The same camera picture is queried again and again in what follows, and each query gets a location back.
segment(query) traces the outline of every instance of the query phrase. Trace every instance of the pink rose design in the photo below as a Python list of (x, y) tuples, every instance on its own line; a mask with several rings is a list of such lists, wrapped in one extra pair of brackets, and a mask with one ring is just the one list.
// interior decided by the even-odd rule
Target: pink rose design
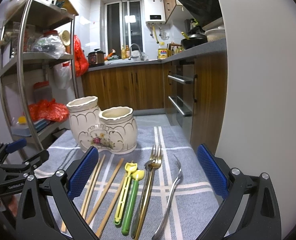
[(100, 144), (100, 138), (96, 137), (93, 139), (94, 144)]

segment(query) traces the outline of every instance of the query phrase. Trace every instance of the digital display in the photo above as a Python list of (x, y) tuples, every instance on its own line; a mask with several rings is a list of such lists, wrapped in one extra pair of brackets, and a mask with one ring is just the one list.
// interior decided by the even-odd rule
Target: digital display
[(161, 15), (151, 15), (150, 19), (151, 20), (161, 20)]

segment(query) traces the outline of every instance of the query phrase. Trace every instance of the human hand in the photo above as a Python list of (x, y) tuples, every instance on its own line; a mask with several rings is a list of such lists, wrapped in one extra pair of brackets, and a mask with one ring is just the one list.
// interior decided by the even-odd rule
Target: human hand
[(8, 208), (12, 212), (13, 216), (16, 217), (18, 206), (17, 206), (17, 200), (14, 195), (12, 196), (11, 201), (8, 203)]

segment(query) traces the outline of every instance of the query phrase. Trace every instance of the silver bolt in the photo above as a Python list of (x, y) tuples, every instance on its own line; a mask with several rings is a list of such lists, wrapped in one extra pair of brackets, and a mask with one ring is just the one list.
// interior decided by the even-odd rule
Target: silver bolt
[(233, 168), (232, 169), (232, 173), (235, 174), (235, 175), (239, 175), (240, 174), (240, 170), (238, 170), (236, 168)]
[(263, 177), (264, 179), (269, 179), (269, 175), (268, 175), (267, 173), (263, 173), (263, 174), (262, 174), (262, 177)]
[(33, 180), (33, 179), (34, 179), (34, 175), (29, 175), (29, 176), (27, 177), (27, 179), (28, 179), (29, 181)]
[(59, 170), (59, 171), (56, 172), (56, 176), (57, 176), (57, 177), (61, 177), (61, 176), (64, 175), (64, 173), (65, 173), (65, 172), (64, 172), (63, 170)]

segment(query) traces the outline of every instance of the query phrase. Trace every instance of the fork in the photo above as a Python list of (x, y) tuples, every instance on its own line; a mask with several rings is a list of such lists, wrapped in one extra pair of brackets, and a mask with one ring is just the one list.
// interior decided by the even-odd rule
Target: fork
[(180, 181), (182, 179), (182, 177), (183, 177), (183, 172), (181, 170), (181, 163), (178, 160), (178, 158), (176, 157), (176, 155), (174, 155), (174, 157), (176, 158), (176, 164), (177, 164), (177, 166), (179, 168), (178, 176), (176, 177), (176, 179), (174, 180), (174, 182), (171, 185), (171, 189), (170, 189), (170, 192), (169, 192), (169, 197), (168, 197), (167, 206), (166, 206), (166, 210), (165, 210), (164, 216), (163, 216), (162, 221), (160, 222), (160, 225), (158, 226), (155, 234), (152, 236), (152, 238), (151, 238), (152, 240), (158, 239), (158, 237), (160, 236), (160, 234), (162, 232), (162, 229), (165, 226), (165, 222), (166, 222), (166, 220), (168, 218), (169, 211), (170, 211), (171, 201), (172, 201), (172, 198), (173, 198), (174, 193), (175, 193), (176, 183), (178, 181)]
[(144, 203), (144, 198), (146, 195), (146, 191), (147, 191), (147, 186), (148, 186), (148, 179), (149, 179), (149, 175), (151, 172), (151, 168), (149, 167), (149, 164), (154, 162), (155, 159), (157, 158), (157, 156), (154, 155), (155, 152), (153, 150), (153, 146), (152, 146), (152, 151), (150, 154), (150, 158), (149, 160), (145, 163), (145, 169), (146, 169), (146, 175), (145, 175), (145, 181), (144, 181), (144, 187), (143, 187), (143, 191), (141, 192), (141, 198), (140, 198), (140, 203), (138, 204), (136, 213), (134, 215), (133, 221), (132, 221), (132, 225), (131, 225), (131, 238), (134, 239), (136, 236), (136, 231), (137, 231), (137, 227), (138, 227), (138, 222), (139, 222), (139, 215), (140, 212), (142, 210), (143, 207), (143, 203)]
[(159, 169), (161, 166), (162, 153), (161, 153), (161, 146), (160, 145), (158, 145), (158, 146), (155, 145), (155, 152), (154, 152), (153, 156), (154, 156), (154, 161), (148, 165), (150, 168), (152, 168), (152, 170), (149, 174), (147, 191), (145, 194), (142, 209), (140, 210), (140, 217), (139, 217), (138, 227), (137, 227), (137, 231), (136, 231), (136, 235), (135, 235), (135, 240), (138, 240), (138, 238), (140, 236), (141, 229), (143, 228), (144, 219), (145, 219), (145, 216), (147, 213), (148, 204), (149, 204), (149, 200), (150, 200), (150, 196), (151, 196), (151, 192), (152, 192), (152, 182), (153, 182), (155, 170)]

